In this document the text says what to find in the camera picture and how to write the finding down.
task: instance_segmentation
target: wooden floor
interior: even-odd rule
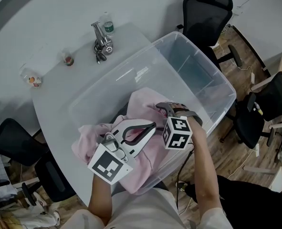
[[[251,87],[251,69],[255,73],[255,82],[261,82],[263,79],[267,78],[261,69],[261,65],[257,58],[254,56],[252,51],[248,48],[245,42],[240,38],[240,36],[232,29],[227,31],[227,34],[224,34],[219,39],[222,48],[225,53],[228,53],[228,44],[232,44],[237,49],[240,57],[243,61],[242,69],[240,70],[237,66],[231,63],[231,61],[221,64],[221,70],[230,83],[233,85],[237,92],[237,99],[242,100],[245,95],[250,92]],[[222,49],[219,47],[215,50],[217,57],[219,58],[222,55]],[[222,144],[219,142],[219,139],[224,136],[225,133],[231,128],[231,120],[224,118],[221,123],[216,127],[212,134],[208,137],[208,144],[210,152],[214,161],[216,172],[218,175],[228,177],[232,174],[238,167],[240,167],[243,162],[246,160],[247,156],[251,152],[244,144],[238,143],[238,137],[235,132],[232,132],[231,135],[226,139]],[[255,152],[253,152],[250,157],[244,162],[245,165],[260,167],[260,168],[269,168],[277,169],[279,166],[282,166],[282,163],[274,163],[275,149],[279,146],[281,142],[281,137],[277,136],[274,138],[273,143],[270,147],[266,146],[267,139],[264,138],[260,141],[260,156],[256,158]],[[20,164],[15,164],[10,170],[10,179],[15,182],[20,181]],[[177,171],[168,176],[164,183],[167,185],[169,190],[176,196],[175,181],[177,178]],[[181,180],[191,180],[194,173],[194,158],[193,156],[187,162],[184,167],[180,179]],[[35,172],[33,167],[27,168],[22,167],[22,180],[27,180],[35,177]],[[269,175],[255,174],[247,171],[243,171],[242,168],[239,168],[234,175],[231,176],[232,180],[247,181],[255,184],[259,184],[265,187],[268,187],[271,183],[273,177]],[[52,203],[45,193],[43,188],[39,189],[40,195],[46,199],[47,203],[50,205],[50,210],[57,210],[61,216],[61,225],[78,209],[86,208],[83,202],[78,198],[77,195],[74,197],[59,203]],[[188,203],[190,198],[185,196],[184,193],[180,192],[179,194],[179,213],[182,213]],[[188,220],[193,220],[196,223],[199,223],[199,211],[197,204],[192,200],[187,210],[180,215],[183,222],[189,228]]]

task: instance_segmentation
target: black office chair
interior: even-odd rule
[[[256,109],[257,103],[263,115]],[[233,127],[220,139],[223,143],[232,130],[236,130],[240,142],[245,143],[248,148],[254,148],[260,137],[268,137],[267,146],[270,146],[274,129],[270,133],[262,132],[265,121],[273,120],[282,115],[282,72],[278,72],[275,77],[259,93],[250,93],[243,101],[236,102],[236,115],[226,116],[233,120]]]
[[[36,205],[36,200],[33,199],[32,194],[41,186],[53,202],[66,200],[76,194],[58,167],[51,152],[42,156],[35,165],[35,171],[40,181],[30,188],[27,188],[25,183],[22,184],[23,193],[32,205]]]
[[[14,119],[5,119],[0,125],[0,154],[25,166],[36,163],[49,151],[46,144],[35,140]]]
[[[221,71],[219,63],[234,59],[238,67],[242,62],[236,49],[229,45],[230,53],[220,59],[210,46],[214,46],[218,38],[232,17],[232,0],[184,0],[183,16],[184,26],[178,25],[178,29],[183,29],[183,34],[191,40]]]

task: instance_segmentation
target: metal handle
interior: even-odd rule
[[[97,21],[97,22],[91,24],[91,26],[94,28],[98,45],[102,48],[104,45],[110,43],[111,39],[109,39],[105,36],[102,29],[98,26],[98,23],[100,23],[100,21]]]

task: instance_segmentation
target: white desk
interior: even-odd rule
[[[250,166],[244,166],[243,170],[274,176],[273,181],[270,183],[268,188],[274,192],[282,192],[282,166],[279,167],[277,171]]]
[[[271,82],[271,80],[274,78],[274,76],[276,75],[276,73],[282,71],[282,53],[268,59],[265,64],[267,65],[265,68],[263,68],[263,70],[268,70],[270,73],[270,77],[267,78],[266,80],[254,85],[251,88],[251,91],[254,91],[262,86],[264,86],[265,84],[268,84],[269,82]]]
[[[77,50],[71,67],[62,63],[56,65],[43,77],[42,86],[31,90],[36,114],[50,150],[61,171],[86,205],[90,201],[93,174],[71,149],[79,133],[68,115],[70,100],[150,44],[131,23],[116,28],[112,40],[114,52],[107,57],[107,61],[96,63],[92,41]]]

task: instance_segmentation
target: pink towel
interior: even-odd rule
[[[156,108],[156,104],[160,102],[169,102],[169,100],[149,88],[142,88],[133,92],[129,99],[127,115],[118,116],[113,124],[84,125],[79,128],[80,139],[73,143],[73,152],[88,164],[99,145],[97,140],[101,139],[100,135],[111,131],[124,119],[151,120],[157,124],[157,127],[163,127],[165,113]],[[158,169],[167,153],[168,150],[164,148],[161,136],[152,136],[143,150],[136,156],[136,167],[119,181],[120,184],[129,193],[136,193],[151,174]]]

